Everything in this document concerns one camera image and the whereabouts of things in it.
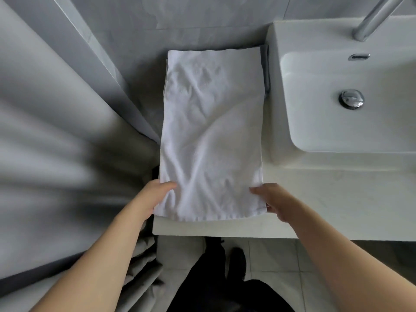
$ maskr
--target black shoe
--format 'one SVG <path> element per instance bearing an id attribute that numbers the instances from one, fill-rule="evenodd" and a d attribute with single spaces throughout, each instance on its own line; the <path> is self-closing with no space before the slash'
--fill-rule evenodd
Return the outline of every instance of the black shoe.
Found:
<path id="1" fill-rule="evenodd" d="M 206 247 L 212 247 L 212 246 L 218 246 L 221 245 L 221 243 L 224 242 L 224 240 L 221 240 L 221 237 L 217 236 L 206 236 L 205 237 L 205 244 Z"/>
<path id="2" fill-rule="evenodd" d="M 244 251 L 235 247 L 231 250 L 230 268 L 228 269 L 227 280 L 231 283 L 241 283 L 245 278 L 247 262 L 245 261 Z"/>

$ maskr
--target floor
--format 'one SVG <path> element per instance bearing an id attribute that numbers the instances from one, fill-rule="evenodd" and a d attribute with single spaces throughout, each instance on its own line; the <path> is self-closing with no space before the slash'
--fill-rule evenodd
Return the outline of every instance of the floor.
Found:
<path id="1" fill-rule="evenodd" d="M 414 269 L 403 267 L 389 242 L 356 243 L 399 273 L 415 279 Z M 246 279 L 260 279 L 278 292 L 296 312 L 338 311 L 330 292 L 304 247 L 294 239 L 224 238 L 228 255 L 241 247 L 247 259 Z M 165 312 L 189 270 L 205 249 L 203 237 L 159 236 L 157 260 L 164 265 L 160 279 L 166 284 L 152 312 Z"/>

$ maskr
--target forearm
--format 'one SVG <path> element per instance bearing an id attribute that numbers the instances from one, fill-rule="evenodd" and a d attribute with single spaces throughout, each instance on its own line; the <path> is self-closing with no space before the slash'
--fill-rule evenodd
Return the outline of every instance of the forearm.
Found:
<path id="1" fill-rule="evenodd" d="M 296 201 L 288 222 L 346 311 L 416 311 L 416 287 Z"/>
<path id="2" fill-rule="evenodd" d="M 143 221 L 138 208 L 124 207 L 32 311 L 114 311 Z"/>

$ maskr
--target person's left arm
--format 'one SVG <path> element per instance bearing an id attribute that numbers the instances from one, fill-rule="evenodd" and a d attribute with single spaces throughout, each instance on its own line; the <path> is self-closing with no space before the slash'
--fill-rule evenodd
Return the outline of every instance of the person's left arm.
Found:
<path id="1" fill-rule="evenodd" d="M 113 312 L 141 226 L 175 187 L 150 181 L 31 312 Z"/>

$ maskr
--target person's right arm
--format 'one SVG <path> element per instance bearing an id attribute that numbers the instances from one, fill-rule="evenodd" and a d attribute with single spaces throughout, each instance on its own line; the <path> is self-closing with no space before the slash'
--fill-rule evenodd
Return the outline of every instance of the person's right arm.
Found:
<path id="1" fill-rule="evenodd" d="M 345 311 L 415 311 L 416 286 L 348 240 L 278 184 L 250 189 L 292 226 Z"/>

